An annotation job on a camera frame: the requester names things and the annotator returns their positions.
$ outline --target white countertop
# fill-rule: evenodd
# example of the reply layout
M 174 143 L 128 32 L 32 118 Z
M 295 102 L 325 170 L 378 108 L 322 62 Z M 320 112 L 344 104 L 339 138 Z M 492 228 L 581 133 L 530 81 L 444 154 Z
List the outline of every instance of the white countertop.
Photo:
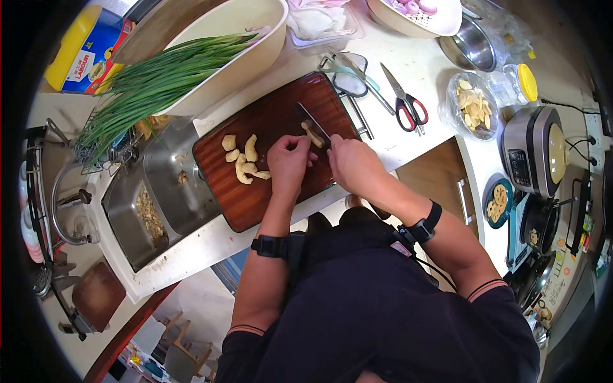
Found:
M 407 92 L 425 105 L 430 116 L 430 121 L 425 125 L 426 134 L 419 137 L 416 132 L 407 133 L 400 129 L 395 117 L 371 94 L 357 100 L 375 136 L 374 140 L 368 140 L 365 135 L 362 138 L 377 152 L 386 169 L 392 171 L 455 135 L 455 130 L 439 118 L 438 109 L 444 103 L 449 79 L 461 70 L 443 55 L 435 39 L 414 39 L 384 29 L 370 18 L 364 0 L 354 0 L 351 5 L 360 19 L 365 37 L 350 41 L 346 50 L 368 59 L 367 73 L 379 84 L 380 93 L 391 105 L 394 104 L 395 95 L 379 66 L 380 61 Z M 222 100 L 194 121 L 199 135 L 204 135 L 256 99 L 316 70 L 320 58 L 305 56 L 285 47 L 265 75 L 239 93 Z M 483 218 L 481 203 L 490 177 L 494 173 L 504 174 L 498 145 L 496 141 L 481 143 L 464 140 L 460 136 L 457 136 L 457 140 L 473 193 L 480 242 L 498 272 L 504 275 L 507 271 L 504 259 L 508 230 L 506 224 L 501 229 L 491 229 Z M 88 189 L 94 201 L 88 205 L 88 214 L 101 234 L 99 246 L 133 302 L 247 248 L 257 232 L 257 227 L 253 227 L 243 233 L 235 233 L 220 215 L 134 273 L 115 240 L 100 203 L 110 181 L 108 172 L 91 176 Z M 298 204 L 292 215 L 292 223 L 322 210 L 347 194 L 341 187 L 334 186 Z

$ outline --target striped sleeve cuff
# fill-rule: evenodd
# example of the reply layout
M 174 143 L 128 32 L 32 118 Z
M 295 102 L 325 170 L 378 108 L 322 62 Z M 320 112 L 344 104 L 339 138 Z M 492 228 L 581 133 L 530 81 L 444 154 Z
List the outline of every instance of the striped sleeve cuff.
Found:
M 253 326 L 250 326 L 250 325 L 236 325 L 236 326 L 232 327 L 230 329 L 230 331 L 228 331 L 228 333 L 226 335 L 228 335 L 229 333 L 233 333 L 234 331 L 246 331 L 246 332 L 249 332 L 249 333 L 254 333 L 254 334 L 259 335 L 259 336 L 264 335 L 264 331 L 263 330 L 260 330 L 259 328 L 253 327 Z
M 509 286 L 502 279 L 494 279 L 493 281 L 486 282 L 481 286 L 477 287 L 472 294 L 468 296 L 469 302 L 474 302 L 475 299 L 479 298 L 481 295 L 485 294 L 489 290 L 495 289 L 500 286 Z

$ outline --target wall socket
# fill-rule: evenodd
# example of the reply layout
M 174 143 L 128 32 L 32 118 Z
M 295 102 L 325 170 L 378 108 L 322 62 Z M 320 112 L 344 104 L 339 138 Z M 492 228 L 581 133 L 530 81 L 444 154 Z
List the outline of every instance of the wall socket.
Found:
M 587 134 L 596 139 L 596 144 L 588 144 L 590 149 L 588 157 L 594 157 L 597 161 L 596 166 L 590 164 L 590 172 L 596 174 L 603 173 L 604 153 L 602 147 L 603 128 L 600 115 L 584 115 L 585 127 L 587 128 Z

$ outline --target hand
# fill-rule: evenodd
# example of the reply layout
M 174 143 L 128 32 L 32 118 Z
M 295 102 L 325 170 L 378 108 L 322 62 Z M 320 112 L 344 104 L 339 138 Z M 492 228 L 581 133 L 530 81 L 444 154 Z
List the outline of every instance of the hand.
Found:
M 358 140 L 343 140 L 338 134 L 330 137 L 332 149 L 328 160 L 334 180 L 352 194 L 373 201 L 390 177 L 374 150 Z
M 305 170 L 318 158 L 310 148 L 311 140 L 306 135 L 284 135 L 269 149 L 267 161 L 273 196 L 296 202 Z

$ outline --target rice cooker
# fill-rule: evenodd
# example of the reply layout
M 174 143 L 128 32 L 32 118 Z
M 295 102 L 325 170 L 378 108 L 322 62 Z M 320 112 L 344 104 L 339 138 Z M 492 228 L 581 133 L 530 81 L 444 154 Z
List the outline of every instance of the rice cooker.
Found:
M 536 107 L 515 113 L 504 128 L 503 159 L 516 189 L 553 197 L 569 161 L 558 111 Z

